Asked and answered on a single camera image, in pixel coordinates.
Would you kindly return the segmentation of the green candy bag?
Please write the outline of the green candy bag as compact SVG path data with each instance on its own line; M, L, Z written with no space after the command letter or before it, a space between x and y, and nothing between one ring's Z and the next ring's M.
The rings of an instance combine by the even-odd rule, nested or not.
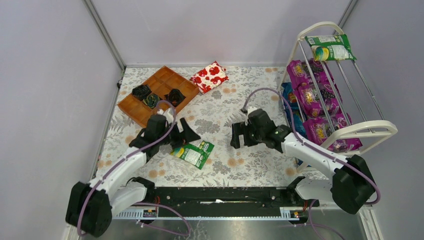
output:
M311 48L313 59L318 61L356 61L346 34L305 36Z
M205 140L198 140L194 143L188 143L181 147L174 148L170 155L179 158L185 162L194 165L201 170L209 156L211 155L215 145Z

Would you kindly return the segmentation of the purple candy bag top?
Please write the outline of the purple candy bag top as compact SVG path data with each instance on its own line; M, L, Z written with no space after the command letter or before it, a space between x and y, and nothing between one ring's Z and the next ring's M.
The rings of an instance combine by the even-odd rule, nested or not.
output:
M330 118L335 131L348 126L342 113L337 113ZM334 133L325 117L309 118L302 125L306 138L317 145L322 145ZM345 138L336 140L327 149L335 153L343 153L355 151L362 146L359 138Z

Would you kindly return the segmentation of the purple candy bag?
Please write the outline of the purple candy bag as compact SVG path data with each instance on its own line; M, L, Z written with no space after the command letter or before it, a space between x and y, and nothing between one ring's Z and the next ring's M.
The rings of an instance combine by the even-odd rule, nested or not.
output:
M325 115L340 114L341 107L336 94L329 83L301 84L294 89L294 94L307 117L317 118Z
M337 113L330 118L335 131L348 126L342 113ZM325 117L309 118L302 125L306 138L317 145L322 145L334 133ZM359 138L345 138L336 140L327 149L335 153L343 153L355 151L362 146Z

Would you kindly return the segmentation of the purple candy bag front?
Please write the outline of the purple candy bag front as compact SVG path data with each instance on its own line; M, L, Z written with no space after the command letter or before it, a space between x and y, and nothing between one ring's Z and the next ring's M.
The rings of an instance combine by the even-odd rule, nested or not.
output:
M336 94L329 83L301 84L294 89L294 94L307 117L317 118L325 115L340 114L341 107Z

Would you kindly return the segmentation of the purple candy bag carried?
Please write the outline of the purple candy bag carried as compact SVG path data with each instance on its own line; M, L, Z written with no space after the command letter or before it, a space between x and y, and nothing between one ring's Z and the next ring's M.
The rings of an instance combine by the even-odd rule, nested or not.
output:
M326 67L330 79L333 81L333 76L325 62L314 61L312 58L308 60L311 72L314 75L315 81L319 84L329 84L330 80L325 72ZM286 67L291 85L295 89L299 86L307 86L313 84L311 72L309 71L306 61L292 60Z

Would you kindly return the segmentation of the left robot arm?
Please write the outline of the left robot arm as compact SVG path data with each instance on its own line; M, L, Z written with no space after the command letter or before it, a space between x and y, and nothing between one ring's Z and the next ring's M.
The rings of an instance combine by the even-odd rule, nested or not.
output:
M187 121L181 118L182 131L170 113L152 115L146 127L133 139L120 160L106 173L87 183L77 182L70 191L65 221L76 227L79 236L100 237L112 218L135 203L145 199L150 181L135 181L122 187L131 173L144 166L162 145L178 148L200 140Z

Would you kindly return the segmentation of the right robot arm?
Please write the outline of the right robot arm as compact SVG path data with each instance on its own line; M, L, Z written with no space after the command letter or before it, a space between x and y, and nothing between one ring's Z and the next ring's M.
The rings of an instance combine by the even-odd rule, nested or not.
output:
M265 144L282 154L302 160L325 175L327 180L304 178L295 185L304 200L333 201L340 209L356 214L380 191L366 161L359 155L345 156L329 151L299 135L287 125L276 125L266 111L252 107L247 119L231 125L230 145L247 147Z

